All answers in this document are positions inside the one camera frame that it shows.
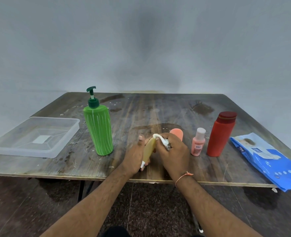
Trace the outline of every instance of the pink bottle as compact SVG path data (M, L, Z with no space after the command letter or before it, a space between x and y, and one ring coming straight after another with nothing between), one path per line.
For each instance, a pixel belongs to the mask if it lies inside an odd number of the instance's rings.
M205 143L205 133L206 130L204 128L198 128L196 132L196 136L193 138L193 143L192 143L192 150L191 154L193 156L199 156L201 153L204 143Z

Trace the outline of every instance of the clear plastic tray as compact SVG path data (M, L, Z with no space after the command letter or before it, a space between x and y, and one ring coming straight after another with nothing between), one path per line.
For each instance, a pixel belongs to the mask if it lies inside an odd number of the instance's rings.
M55 158L79 130L79 119L30 117L0 137L0 155Z

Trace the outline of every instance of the grey wall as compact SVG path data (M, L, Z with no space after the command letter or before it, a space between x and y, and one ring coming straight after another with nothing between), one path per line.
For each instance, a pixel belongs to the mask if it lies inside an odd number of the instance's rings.
M223 93L291 148L291 0L0 0L0 135L91 85Z

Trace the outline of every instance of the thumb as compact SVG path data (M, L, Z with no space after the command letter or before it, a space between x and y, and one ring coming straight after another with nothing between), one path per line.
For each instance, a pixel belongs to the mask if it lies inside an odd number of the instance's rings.
M143 135L139 135L138 146L145 146L145 137Z
M166 155L167 154L167 149L163 145L161 139L159 137L156 138L156 149L159 151L160 155Z

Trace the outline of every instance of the floor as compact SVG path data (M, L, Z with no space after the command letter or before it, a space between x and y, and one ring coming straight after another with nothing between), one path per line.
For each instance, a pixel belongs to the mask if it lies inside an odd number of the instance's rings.
M204 186L263 236L291 236L291 191ZM0 237L39 236L77 203L79 181L0 177ZM132 236L197 234L186 200L173 185L127 183L100 233L121 225Z

